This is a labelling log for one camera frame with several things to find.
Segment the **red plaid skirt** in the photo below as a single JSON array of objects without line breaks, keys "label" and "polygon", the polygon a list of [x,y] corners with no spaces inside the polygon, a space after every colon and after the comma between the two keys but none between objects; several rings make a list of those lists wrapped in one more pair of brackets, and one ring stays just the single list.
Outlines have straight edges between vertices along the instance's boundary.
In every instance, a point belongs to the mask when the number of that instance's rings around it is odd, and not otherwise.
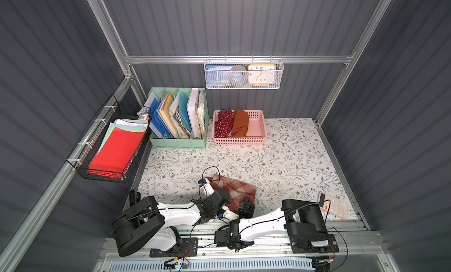
[{"label": "red plaid skirt", "polygon": [[213,177],[207,177],[207,179],[214,189],[223,188],[229,193],[231,202],[227,206],[231,211],[238,213],[240,202],[245,198],[255,203],[257,193],[255,186],[233,178],[218,176],[218,174],[215,174]]}]

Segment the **pink plastic basket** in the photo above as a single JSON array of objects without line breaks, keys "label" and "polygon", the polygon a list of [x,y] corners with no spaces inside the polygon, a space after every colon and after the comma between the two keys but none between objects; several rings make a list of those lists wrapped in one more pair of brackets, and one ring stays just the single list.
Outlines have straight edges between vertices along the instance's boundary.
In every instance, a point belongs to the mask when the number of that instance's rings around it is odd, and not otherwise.
[{"label": "pink plastic basket", "polygon": [[212,139],[216,145],[263,145],[267,139],[264,114],[261,110],[245,110],[249,116],[248,130],[245,137],[216,137],[216,122],[219,110],[213,113]]}]

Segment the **red polka dot skirt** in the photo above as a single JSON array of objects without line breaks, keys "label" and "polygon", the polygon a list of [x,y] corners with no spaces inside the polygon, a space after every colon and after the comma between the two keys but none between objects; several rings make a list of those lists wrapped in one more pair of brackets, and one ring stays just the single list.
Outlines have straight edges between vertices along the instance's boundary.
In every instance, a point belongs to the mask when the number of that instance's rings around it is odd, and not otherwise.
[{"label": "red polka dot skirt", "polygon": [[230,109],[220,110],[217,114],[214,135],[216,138],[228,137],[233,128],[233,112]]}]

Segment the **rust brown skirt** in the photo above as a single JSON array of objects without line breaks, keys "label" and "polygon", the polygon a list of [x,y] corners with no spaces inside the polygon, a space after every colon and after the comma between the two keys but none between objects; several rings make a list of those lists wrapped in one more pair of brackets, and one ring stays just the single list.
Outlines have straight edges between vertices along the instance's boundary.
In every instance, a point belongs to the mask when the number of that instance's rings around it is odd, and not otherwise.
[{"label": "rust brown skirt", "polygon": [[233,112],[232,118],[233,127],[231,130],[231,136],[235,138],[246,137],[250,120],[248,113],[238,108]]}]

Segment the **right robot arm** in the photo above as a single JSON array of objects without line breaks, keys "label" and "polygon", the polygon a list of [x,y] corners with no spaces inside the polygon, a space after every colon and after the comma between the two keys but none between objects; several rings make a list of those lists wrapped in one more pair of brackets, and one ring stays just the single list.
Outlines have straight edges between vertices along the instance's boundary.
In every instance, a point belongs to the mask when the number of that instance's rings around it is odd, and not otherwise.
[{"label": "right robot arm", "polygon": [[238,252],[252,246],[255,240],[264,236],[285,233],[294,254],[339,252],[333,234],[328,233],[321,209],[330,200],[321,198],[319,202],[285,199],[282,207],[266,215],[255,218],[238,218],[227,227],[215,232],[214,243]]}]

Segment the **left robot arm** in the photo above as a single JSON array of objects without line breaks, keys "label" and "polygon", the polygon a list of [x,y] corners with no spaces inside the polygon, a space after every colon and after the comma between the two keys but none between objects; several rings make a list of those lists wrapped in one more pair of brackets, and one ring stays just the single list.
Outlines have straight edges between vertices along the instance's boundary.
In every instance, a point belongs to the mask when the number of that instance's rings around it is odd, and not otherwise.
[{"label": "left robot arm", "polygon": [[112,224],[119,256],[130,256],[148,243],[166,252],[177,244],[177,226],[207,223],[229,203],[231,197],[223,188],[184,205],[158,203],[153,196],[145,197],[123,211]]}]

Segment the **grey tape roll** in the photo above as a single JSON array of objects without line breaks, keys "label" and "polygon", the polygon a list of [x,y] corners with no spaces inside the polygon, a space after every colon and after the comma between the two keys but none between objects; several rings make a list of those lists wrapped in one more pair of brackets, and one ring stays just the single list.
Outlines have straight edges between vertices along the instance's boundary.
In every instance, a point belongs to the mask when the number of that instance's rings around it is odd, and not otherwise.
[{"label": "grey tape roll", "polygon": [[243,65],[234,65],[229,72],[229,82],[234,87],[242,87],[247,84],[247,69]]}]

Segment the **floral table mat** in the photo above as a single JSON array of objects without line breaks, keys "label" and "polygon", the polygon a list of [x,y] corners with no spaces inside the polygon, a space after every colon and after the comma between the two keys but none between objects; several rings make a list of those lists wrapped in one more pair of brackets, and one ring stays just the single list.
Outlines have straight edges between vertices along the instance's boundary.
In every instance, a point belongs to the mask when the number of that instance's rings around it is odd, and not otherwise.
[{"label": "floral table mat", "polygon": [[263,145],[216,145],[209,138],[204,149],[150,151],[138,190],[171,204],[198,198],[198,180],[220,174],[257,188],[254,214],[270,213],[284,199],[316,202],[324,192],[352,203],[310,118],[268,119]]}]

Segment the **white calculator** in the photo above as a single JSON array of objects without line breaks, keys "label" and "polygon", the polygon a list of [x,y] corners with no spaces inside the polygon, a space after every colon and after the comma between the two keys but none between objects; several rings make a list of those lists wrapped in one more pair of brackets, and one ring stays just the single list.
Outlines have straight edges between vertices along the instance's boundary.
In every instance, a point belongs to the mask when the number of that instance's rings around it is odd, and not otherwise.
[{"label": "white calculator", "polygon": [[318,194],[318,204],[324,213],[335,218],[346,220],[349,218],[350,206],[343,200],[330,196],[324,192]]}]

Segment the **white binder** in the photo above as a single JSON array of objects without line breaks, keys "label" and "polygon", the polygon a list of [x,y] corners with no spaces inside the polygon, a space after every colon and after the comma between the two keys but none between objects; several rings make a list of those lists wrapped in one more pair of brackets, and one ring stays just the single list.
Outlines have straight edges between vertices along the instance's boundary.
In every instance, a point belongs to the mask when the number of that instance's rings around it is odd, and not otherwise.
[{"label": "white binder", "polygon": [[195,138],[195,139],[201,138],[200,126],[199,126],[198,118],[197,118],[199,92],[200,91],[198,88],[192,88],[189,99],[188,99],[188,103],[187,103],[187,112],[188,112],[189,120],[190,120],[190,124],[191,124],[191,133],[193,135],[193,138]]}]

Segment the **blue folder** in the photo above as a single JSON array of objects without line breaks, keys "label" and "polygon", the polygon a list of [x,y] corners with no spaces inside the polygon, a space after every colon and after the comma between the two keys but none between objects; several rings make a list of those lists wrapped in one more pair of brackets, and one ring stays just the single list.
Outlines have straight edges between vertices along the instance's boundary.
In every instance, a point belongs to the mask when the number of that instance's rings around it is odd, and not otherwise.
[{"label": "blue folder", "polygon": [[166,124],[162,120],[161,116],[158,113],[158,107],[160,105],[160,101],[158,98],[152,99],[152,102],[150,104],[150,115],[151,115],[151,122],[149,124],[151,130],[156,134],[156,136],[159,139],[173,139],[172,133],[167,128]]}]

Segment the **red paper stack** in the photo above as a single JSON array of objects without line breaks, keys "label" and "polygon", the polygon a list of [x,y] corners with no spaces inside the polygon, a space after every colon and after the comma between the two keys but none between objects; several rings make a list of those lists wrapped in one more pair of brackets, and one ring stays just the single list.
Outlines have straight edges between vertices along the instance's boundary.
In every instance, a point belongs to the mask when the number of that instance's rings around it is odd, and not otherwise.
[{"label": "red paper stack", "polygon": [[89,164],[88,172],[120,178],[126,172],[145,132],[144,125],[110,124],[99,150]]}]

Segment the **green file organizer box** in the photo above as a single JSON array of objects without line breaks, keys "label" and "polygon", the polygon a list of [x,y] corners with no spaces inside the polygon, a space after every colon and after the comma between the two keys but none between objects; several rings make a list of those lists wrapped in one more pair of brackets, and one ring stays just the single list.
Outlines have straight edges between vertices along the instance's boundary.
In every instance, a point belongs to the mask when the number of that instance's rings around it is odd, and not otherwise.
[{"label": "green file organizer box", "polygon": [[[157,98],[162,99],[166,92],[171,92],[173,96],[176,96],[178,92],[182,92],[189,98],[192,88],[183,87],[153,87],[148,92],[148,97],[154,94]],[[205,121],[205,131],[206,134],[203,139],[195,139],[191,137],[190,139],[168,139],[166,137],[159,138],[153,131],[150,134],[149,141],[152,143],[154,148],[169,148],[169,149],[204,149],[207,146],[207,133],[209,130],[209,111],[208,105],[205,103],[204,110],[204,121]]]}]

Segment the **blue box in basket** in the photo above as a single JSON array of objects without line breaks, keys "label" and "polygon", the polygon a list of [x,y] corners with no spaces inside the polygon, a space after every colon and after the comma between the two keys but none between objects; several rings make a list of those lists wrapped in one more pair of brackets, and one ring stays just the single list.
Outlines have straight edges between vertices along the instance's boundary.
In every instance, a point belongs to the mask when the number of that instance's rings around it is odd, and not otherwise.
[{"label": "blue box in basket", "polygon": [[230,85],[230,70],[233,65],[207,64],[204,66],[206,87],[208,89]]}]

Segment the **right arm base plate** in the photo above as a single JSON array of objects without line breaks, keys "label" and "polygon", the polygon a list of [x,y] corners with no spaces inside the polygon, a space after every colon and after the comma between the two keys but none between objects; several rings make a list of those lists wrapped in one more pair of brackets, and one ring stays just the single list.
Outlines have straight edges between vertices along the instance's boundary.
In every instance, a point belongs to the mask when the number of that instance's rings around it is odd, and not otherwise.
[{"label": "right arm base plate", "polygon": [[328,234],[325,240],[309,241],[301,236],[290,236],[290,245],[294,254],[303,253],[337,253],[338,243],[333,234]]}]

